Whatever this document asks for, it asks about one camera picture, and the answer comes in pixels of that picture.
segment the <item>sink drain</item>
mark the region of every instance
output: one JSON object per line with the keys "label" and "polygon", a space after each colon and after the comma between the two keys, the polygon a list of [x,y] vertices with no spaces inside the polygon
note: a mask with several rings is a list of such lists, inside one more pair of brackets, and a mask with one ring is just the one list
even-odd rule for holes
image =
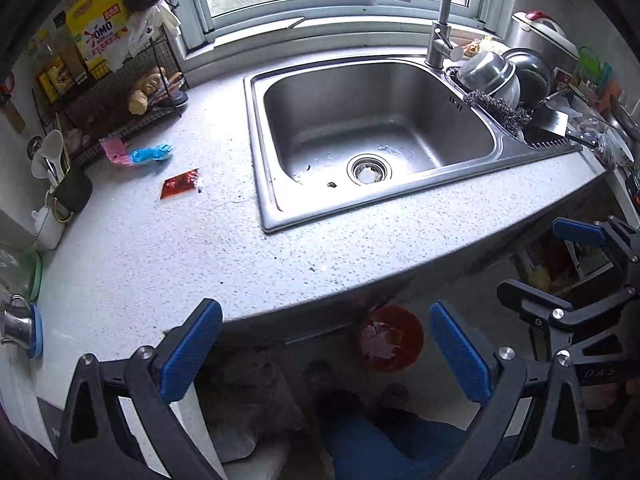
{"label": "sink drain", "polygon": [[391,177],[391,166],[378,155],[365,153],[354,156],[347,164],[349,178],[356,184],[373,184]]}

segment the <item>sink basin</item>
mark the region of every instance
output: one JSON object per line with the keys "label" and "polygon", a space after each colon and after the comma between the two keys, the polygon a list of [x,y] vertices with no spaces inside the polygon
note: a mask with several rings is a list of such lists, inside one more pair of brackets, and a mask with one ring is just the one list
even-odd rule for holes
{"label": "sink basin", "polygon": [[580,149],[519,142],[421,58],[292,66],[245,89],[266,232]]}

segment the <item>blue jeans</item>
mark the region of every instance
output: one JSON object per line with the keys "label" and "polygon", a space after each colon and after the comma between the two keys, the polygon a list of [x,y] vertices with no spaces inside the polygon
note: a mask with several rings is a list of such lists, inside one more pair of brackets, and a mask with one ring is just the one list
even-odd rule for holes
{"label": "blue jeans", "polygon": [[[384,408],[368,420],[360,399],[343,390],[320,399],[316,412],[336,480],[428,479],[465,439],[455,426],[404,410]],[[502,440],[484,476],[506,465],[516,443],[517,437]]]}

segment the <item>window sill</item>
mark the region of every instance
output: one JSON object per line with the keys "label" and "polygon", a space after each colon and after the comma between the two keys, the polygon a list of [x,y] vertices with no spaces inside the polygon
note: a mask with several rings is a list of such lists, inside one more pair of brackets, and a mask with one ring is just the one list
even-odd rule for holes
{"label": "window sill", "polygon": [[[300,16],[236,30],[216,37],[194,52],[182,56],[180,65],[191,85],[224,73],[242,70],[283,57],[360,46],[426,47],[433,21],[401,16]],[[465,25],[451,24],[451,36],[465,44],[491,35]],[[177,45],[184,52],[183,45]]]}

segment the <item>blue plastic packet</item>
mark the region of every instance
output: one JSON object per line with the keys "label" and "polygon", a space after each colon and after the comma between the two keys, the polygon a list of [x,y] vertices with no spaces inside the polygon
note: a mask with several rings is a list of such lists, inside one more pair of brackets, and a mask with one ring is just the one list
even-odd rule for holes
{"label": "blue plastic packet", "polygon": [[129,158],[134,164],[141,164],[149,160],[165,160],[171,155],[174,147],[170,144],[158,144],[152,148],[143,148],[129,153]]}

